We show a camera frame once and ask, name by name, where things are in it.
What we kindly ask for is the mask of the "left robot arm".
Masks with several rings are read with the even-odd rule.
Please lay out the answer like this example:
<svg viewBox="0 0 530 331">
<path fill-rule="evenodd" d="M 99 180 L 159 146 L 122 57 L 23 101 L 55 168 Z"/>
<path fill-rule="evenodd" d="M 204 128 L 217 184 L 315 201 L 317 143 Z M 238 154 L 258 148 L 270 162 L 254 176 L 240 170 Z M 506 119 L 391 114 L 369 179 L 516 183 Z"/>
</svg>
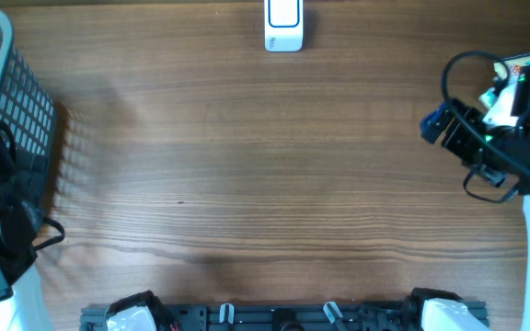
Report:
<svg viewBox="0 0 530 331">
<path fill-rule="evenodd" d="M 15 139 L 0 120 L 0 330 L 50 330 L 35 260 L 62 242 L 65 230 L 42 213 L 22 175 Z"/>
</svg>

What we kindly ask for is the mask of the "cream yellow snack bag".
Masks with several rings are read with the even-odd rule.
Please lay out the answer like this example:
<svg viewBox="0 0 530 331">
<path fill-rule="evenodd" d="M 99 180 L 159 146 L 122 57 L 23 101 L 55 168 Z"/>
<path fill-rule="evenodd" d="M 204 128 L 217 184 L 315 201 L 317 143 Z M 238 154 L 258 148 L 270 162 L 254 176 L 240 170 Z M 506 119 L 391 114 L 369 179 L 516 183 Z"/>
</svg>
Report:
<svg viewBox="0 0 530 331">
<path fill-rule="evenodd" d="M 530 52 L 501 57 L 499 62 L 494 62 L 494 81 L 503 81 L 507 78 L 506 68 L 509 69 L 509 83 L 517 81 L 523 67 L 530 66 Z"/>
</svg>

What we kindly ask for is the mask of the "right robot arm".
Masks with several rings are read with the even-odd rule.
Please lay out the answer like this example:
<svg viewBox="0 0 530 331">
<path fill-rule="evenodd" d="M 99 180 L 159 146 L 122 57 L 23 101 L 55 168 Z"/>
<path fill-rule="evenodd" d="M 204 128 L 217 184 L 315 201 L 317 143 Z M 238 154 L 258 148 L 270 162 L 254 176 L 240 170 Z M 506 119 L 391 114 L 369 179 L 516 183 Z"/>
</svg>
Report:
<svg viewBox="0 0 530 331">
<path fill-rule="evenodd" d="M 494 187 L 506 177 L 517 178 L 514 186 L 498 199 L 504 203 L 516 195 L 523 198 L 527 232 L 527 265 L 521 328 L 530 330 L 530 66 L 515 77 L 505 77 L 509 96 L 499 95 L 503 112 L 491 121 L 476 108 L 456 98 L 447 98 L 420 124 L 428 143 L 441 143 L 469 170 L 466 179 L 481 177 Z"/>
</svg>

